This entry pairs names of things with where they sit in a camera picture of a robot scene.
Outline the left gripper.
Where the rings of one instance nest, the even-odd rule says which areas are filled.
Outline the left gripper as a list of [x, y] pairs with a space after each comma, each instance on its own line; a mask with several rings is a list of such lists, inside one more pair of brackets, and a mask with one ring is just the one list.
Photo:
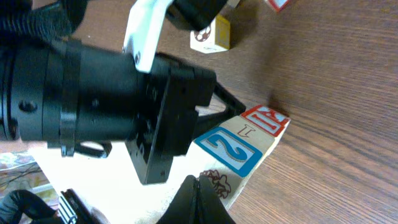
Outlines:
[[[126, 141], [139, 182], [167, 181], [173, 158], [185, 155], [192, 139], [245, 112], [246, 106], [220, 83], [215, 72], [180, 58], [155, 55], [149, 74], [139, 76], [137, 128]], [[226, 105], [198, 117], [197, 106], [208, 106], [212, 94]]]

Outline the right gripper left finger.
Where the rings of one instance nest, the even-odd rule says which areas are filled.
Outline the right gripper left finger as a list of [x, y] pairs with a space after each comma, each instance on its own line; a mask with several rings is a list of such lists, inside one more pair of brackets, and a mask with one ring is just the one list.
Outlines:
[[197, 223], [198, 180], [188, 175], [157, 224]]

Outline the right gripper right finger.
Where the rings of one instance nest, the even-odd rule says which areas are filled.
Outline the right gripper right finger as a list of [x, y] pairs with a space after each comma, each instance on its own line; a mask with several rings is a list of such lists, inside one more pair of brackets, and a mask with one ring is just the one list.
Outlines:
[[200, 176], [197, 188], [197, 218], [202, 224], [235, 224], [208, 177]]

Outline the wooden block K blue 2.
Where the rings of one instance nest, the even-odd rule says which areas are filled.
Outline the wooden block K blue 2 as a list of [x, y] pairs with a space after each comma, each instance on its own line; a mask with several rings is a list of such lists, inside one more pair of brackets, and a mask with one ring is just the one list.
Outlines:
[[272, 152], [275, 141], [248, 120], [235, 116], [196, 138], [177, 170], [208, 177], [225, 209], [229, 209]]

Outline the wooden block red 6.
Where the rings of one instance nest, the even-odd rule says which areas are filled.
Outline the wooden block red 6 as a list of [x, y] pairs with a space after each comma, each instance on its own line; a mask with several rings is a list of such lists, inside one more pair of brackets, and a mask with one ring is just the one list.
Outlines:
[[286, 115], [264, 105], [257, 105], [245, 111], [241, 114], [241, 117], [274, 139], [279, 139], [283, 135], [291, 121]]

